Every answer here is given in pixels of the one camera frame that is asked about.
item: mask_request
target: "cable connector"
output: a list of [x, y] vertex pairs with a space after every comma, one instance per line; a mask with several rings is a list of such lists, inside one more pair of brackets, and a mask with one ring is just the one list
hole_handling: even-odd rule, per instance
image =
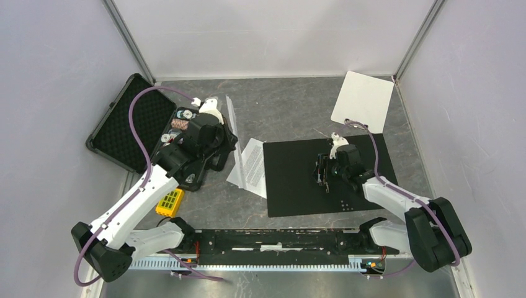
[[201, 99], [194, 97], [194, 100], [192, 101], [192, 105], [194, 107], [200, 107], [201, 106]]

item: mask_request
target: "yellow object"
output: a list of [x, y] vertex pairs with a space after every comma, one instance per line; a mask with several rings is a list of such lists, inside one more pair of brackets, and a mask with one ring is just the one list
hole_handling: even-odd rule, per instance
[[170, 192], [159, 201], [159, 204], [157, 204], [157, 207], [155, 208], [155, 212], [162, 216], [174, 218], [179, 210], [179, 205], [181, 204], [183, 195], [184, 191], [182, 191], [182, 189], [174, 189], [174, 191]]

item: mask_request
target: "black case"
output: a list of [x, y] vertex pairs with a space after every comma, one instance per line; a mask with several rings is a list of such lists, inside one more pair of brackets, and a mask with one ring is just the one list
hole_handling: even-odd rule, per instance
[[[88, 149], [134, 173], [144, 173], [146, 161], [130, 130], [128, 110], [133, 98], [148, 87], [151, 85], [140, 74], [131, 75], [86, 140]], [[158, 90], [146, 93], [135, 104], [133, 124], [150, 158], [162, 145], [161, 135], [171, 128], [176, 109]]]

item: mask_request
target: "gray floor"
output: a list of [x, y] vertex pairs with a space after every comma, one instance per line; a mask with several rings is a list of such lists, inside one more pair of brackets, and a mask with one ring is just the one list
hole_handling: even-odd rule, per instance
[[[244, 147], [250, 138], [264, 142], [279, 142], [330, 136], [333, 131], [339, 128], [339, 124], [332, 122], [330, 116], [343, 80], [343, 77], [227, 79], [173, 81], [164, 82], [163, 85], [179, 88], [201, 99], [210, 96], [229, 95], [234, 103], [238, 118], [238, 137], [241, 146]], [[180, 102], [180, 99], [177, 99], [172, 93], [166, 93], [166, 95], [176, 102]], [[363, 131], [347, 129], [343, 134], [360, 133]], [[391, 97], [384, 136], [399, 185], [416, 194], [430, 196], [429, 184], [422, 168], [422, 161], [414, 143], [403, 105], [396, 91], [393, 91]], [[237, 186], [226, 182], [226, 177], [233, 166], [233, 158], [230, 158], [224, 171], [220, 173], [209, 172], [201, 190], [185, 195], [178, 216], [181, 216], [195, 228], [343, 228], [357, 227], [361, 223], [378, 216], [397, 221], [396, 217], [385, 210], [268, 218], [265, 199], [251, 192], [240, 190]], [[152, 228], [161, 218], [152, 210], [138, 228]], [[427, 274], [419, 268], [414, 268], [411, 272], [411, 274], [398, 277], [396, 280], [403, 282], [403, 284], [406, 282], [408, 287], [412, 287], [412, 284], [408, 282], [409, 278], [414, 281], [414, 284], [420, 282], [429, 285], [414, 286], [410, 290], [411, 295], [408, 295], [407, 289], [401, 292], [395, 291], [399, 288], [395, 287], [396, 281], [384, 283], [382, 288], [387, 287], [386, 291], [389, 289], [395, 291], [391, 293], [394, 295], [386, 297], [432, 297], [429, 295], [429, 287], [434, 287], [435, 290], [441, 288], [445, 291], [431, 291], [440, 294], [437, 297], [456, 295], [449, 269]], [[189, 296], [178, 291], [177, 289], [184, 283], [168, 281], [168, 278], [156, 279], [152, 274], [154, 273], [145, 271], [125, 274], [118, 281], [110, 284], [108, 287], [109, 297], [143, 297], [139, 294], [133, 295], [133, 293], [139, 293], [139, 287], [144, 282], [152, 289], [161, 287], [163, 289], [161, 291], [162, 297], [167, 297], [166, 295], [168, 297], [198, 297], [197, 293]], [[323, 283], [321, 288], [328, 289], [329, 292], [323, 295], [319, 292], [311, 292], [311, 295], [303, 293], [302, 296], [350, 296], [350, 292], [345, 290], [348, 288], [348, 284], [345, 284], [346, 276], [341, 274], [318, 273], [307, 275], [308, 279], [305, 279], [301, 274], [285, 274], [282, 276], [283, 278], [275, 278], [276, 275], [266, 273], [260, 274], [262, 279], [259, 281], [254, 279], [251, 273], [229, 274], [230, 276], [225, 277], [229, 278], [230, 283], [212, 285], [207, 281], [202, 283], [192, 281], [184, 288], [192, 291], [192, 287], [206, 286], [207, 289], [215, 291], [216, 294], [220, 293], [220, 295], [216, 295], [213, 292], [207, 292], [205, 297], [295, 297], [299, 295], [294, 295], [293, 292], [284, 293], [282, 292], [283, 289], [279, 290], [279, 288], [291, 282], [295, 282], [295, 285], [301, 288], [307, 286], [308, 280], [315, 279]], [[282, 286], [278, 286], [279, 281], [283, 282]], [[353, 284], [354, 287], [363, 285], [366, 289], [372, 285], [372, 282], [362, 281], [361, 276], [349, 278], [349, 284]], [[262, 286], [262, 282], [268, 282], [268, 287]], [[356, 291], [364, 293], [364, 289], [357, 289]]]

